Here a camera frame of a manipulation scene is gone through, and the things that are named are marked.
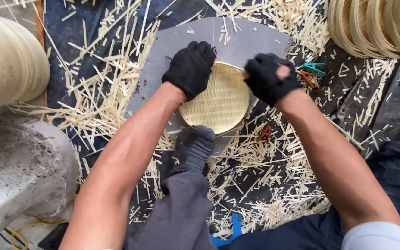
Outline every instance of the black glove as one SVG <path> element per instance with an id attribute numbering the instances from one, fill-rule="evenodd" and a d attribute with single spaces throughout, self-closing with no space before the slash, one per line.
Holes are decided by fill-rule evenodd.
<path id="1" fill-rule="evenodd" d="M 289 76 L 283 80 L 277 76 L 277 69 L 285 65 L 289 67 Z M 253 94 L 260 100 L 273 107 L 290 91 L 302 87 L 297 81 L 294 65 L 275 54 L 258 54 L 255 59 L 249 60 L 245 66 L 249 77 L 245 80 Z"/>
<path id="2" fill-rule="evenodd" d="M 187 48 L 175 54 L 169 70 L 163 74 L 161 81 L 169 81 L 180 88 L 190 101 L 208 86 L 215 59 L 215 50 L 209 43 L 192 41 Z"/>

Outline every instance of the brown clothespin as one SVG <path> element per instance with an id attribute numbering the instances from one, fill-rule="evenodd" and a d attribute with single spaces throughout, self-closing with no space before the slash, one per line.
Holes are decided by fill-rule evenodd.
<path id="1" fill-rule="evenodd" d="M 310 77 L 315 77 L 315 74 L 306 71 L 300 71 L 299 75 L 308 84 L 308 86 L 310 86 L 312 90 L 316 91 L 318 94 L 322 93 L 322 89 L 314 86 L 314 84 L 310 81 Z"/>
<path id="2" fill-rule="evenodd" d="M 271 126 L 266 125 L 262 133 L 260 133 L 259 137 L 257 137 L 256 141 L 260 141 L 266 135 L 266 143 L 269 143 L 269 139 L 271 137 Z"/>

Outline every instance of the stack of bamboo rims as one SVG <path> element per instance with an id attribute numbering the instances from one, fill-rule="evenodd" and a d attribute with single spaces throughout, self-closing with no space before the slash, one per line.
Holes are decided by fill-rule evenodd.
<path id="1" fill-rule="evenodd" d="M 400 0 L 330 0 L 333 41 L 356 57 L 400 58 Z"/>
<path id="2" fill-rule="evenodd" d="M 0 17 L 0 106 L 28 101 L 46 88 L 47 55 L 23 26 Z"/>
<path id="3" fill-rule="evenodd" d="M 243 69 L 216 61 L 206 90 L 180 106 L 186 123 L 212 128 L 216 134 L 234 128 L 249 105 L 249 91 L 242 72 Z"/>

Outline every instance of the green clothespin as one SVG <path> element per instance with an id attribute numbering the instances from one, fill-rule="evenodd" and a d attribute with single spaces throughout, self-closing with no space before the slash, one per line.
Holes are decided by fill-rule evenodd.
<path id="1" fill-rule="evenodd" d="M 322 70 L 318 70 L 317 67 L 323 67 L 325 63 L 306 63 L 303 65 L 302 70 L 324 77 L 326 74 Z"/>

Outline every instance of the grey cutting mat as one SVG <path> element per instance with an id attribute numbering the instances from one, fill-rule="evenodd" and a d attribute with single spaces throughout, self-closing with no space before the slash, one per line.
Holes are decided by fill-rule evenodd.
<path id="1" fill-rule="evenodd" d="M 207 41 L 216 47 L 217 60 L 227 62 L 243 68 L 247 60 L 252 59 L 258 53 L 274 53 L 284 57 L 288 47 L 292 43 L 291 37 L 272 29 L 266 25 L 236 18 L 236 25 L 242 32 L 234 30 L 231 19 L 225 17 L 228 36 L 231 37 L 228 45 L 224 45 L 225 37 L 219 42 L 222 17 L 207 17 L 190 23 L 175 26 L 157 32 L 155 41 L 149 51 L 146 63 L 138 79 L 137 87 L 131 96 L 129 105 L 124 113 L 125 118 L 132 115 L 149 99 L 161 84 L 161 76 L 168 70 L 172 58 L 180 49 L 185 48 L 191 41 Z M 250 93 L 249 104 L 253 104 L 256 98 Z M 172 125 L 167 124 L 167 131 L 174 131 L 188 127 L 177 109 L 169 119 Z M 219 137 L 215 141 L 213 155 L 220 155 L 231 138 Z"/>

